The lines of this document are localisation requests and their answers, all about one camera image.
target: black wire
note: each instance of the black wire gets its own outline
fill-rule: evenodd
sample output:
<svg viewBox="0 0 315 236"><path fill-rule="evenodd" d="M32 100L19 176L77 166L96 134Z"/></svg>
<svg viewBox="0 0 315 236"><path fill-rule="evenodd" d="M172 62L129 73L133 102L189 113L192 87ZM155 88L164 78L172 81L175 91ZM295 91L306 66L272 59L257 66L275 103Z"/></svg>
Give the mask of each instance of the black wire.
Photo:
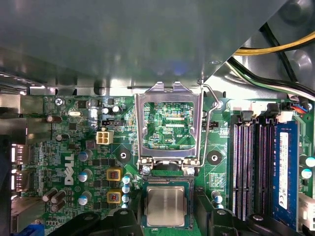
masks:
<svg viewBox="0 0 315 236"><path fill-rule="evenodd" d="M272 46L272 47L280 46L279 41L276 39L275 35L272 33L268 23L265 23L260 28L260 32L265 37L265 39L268 41L270 46ZM287 58L286 54L284 52L277 52L277 56L279 57L280 61L282 62L289 79L292 82L298 82L297 77L296 77L296 75L292 69L292 66L291 66L289 59Z"/></svg>
<svg viewBox="0 0 315 236"><path fill-rule="evenodd" d="M260 76L255 75L250 70L248 70L246 67L244 67L242 64L240 64L234 57L231 57L228 62L233 65L235 68L237 68L239 71L241 71L243 74L249 76L254 81L266 84L266 85L276 85L276 86L284 86L292 89L296 89L299 91L303 91L307 94L310 94L311 96L315 96L315 91L301 85L299 83L291 82L291 81L283 81L283 80L273 80L273 79L267 79Z"/></svg>

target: dell logo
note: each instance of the dell logo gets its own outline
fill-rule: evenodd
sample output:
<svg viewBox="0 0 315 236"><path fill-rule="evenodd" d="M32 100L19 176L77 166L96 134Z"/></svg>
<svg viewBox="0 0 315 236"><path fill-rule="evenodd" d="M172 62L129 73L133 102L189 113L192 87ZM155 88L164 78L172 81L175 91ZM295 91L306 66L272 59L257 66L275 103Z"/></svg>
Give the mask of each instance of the dell logo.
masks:
<svg viewBox="0 0 315 236"><path fill-rule="evenodd" d="M70 162L64 164L64 166L65 166L64 184L65 185L73 185L73 177L72 177L72 175L73 175L74 171L73 171L72 167L74 166L74 161L73 161L74 160L74 155L71 154L70 156L66 156L65 160L66 161L70 161Z"/></svg>

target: metal retention bracket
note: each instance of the metal retention bracket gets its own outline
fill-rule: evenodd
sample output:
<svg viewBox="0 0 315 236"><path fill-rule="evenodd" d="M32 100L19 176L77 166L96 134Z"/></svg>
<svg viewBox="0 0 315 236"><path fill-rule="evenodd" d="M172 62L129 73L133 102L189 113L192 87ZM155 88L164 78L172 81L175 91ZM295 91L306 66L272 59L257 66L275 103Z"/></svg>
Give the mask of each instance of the metal retention bracket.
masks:
<svg viewBox="0 0 315 236"><path fill-rule="evenodd" d="M137 120L138 135L138 154L139 160L146 157L152 157L156 161L183 161L185 157L196 158L200 156L201 140L201 113L203 105L202 88L199 94L183 86L180 82L173 84L172 90L165 90L163 82L157 82L151 89L143 94L135 94L135 108ZM143 146L144 137L148 134L145 125L144 105L148 102L191 102L193 103L193 124L189 128L190 134L195 139L195 146L187 150L157 150L148 149Z"/></svg>

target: yellow wire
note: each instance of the yellow wire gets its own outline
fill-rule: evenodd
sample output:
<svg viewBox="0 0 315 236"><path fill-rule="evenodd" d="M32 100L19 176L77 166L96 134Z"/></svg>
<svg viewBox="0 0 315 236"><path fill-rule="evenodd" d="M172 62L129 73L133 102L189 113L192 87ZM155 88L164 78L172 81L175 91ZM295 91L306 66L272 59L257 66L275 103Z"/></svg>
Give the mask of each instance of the yellow wire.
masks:
<svg viewBox="0 0 315 236"><path fill-rule="evenodd" d="M309 35L305 36L304 38L301 38L295 42L283 44L278 47L272 47L272 48L261 48L261 49L239 49L236 51L234 55L236 56L256 56L256 55L263 55L268 53L275 53L280 50L284 50L287 48L298 46L302 43L308 42L310 40L315 39L315 31L313 33L310 33Z"/></svg>

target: white connector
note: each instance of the white connector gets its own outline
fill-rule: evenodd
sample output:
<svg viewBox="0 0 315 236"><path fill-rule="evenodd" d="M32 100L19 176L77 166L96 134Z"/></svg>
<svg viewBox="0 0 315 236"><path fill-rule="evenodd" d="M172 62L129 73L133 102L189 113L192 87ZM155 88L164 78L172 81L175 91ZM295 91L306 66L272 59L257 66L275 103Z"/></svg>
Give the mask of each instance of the white connector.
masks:
<svg viewBox="0 0 315 236"><path fill-rule="evenodd" d="M315 231L315 199L299 193L299 223Z"/></svg>

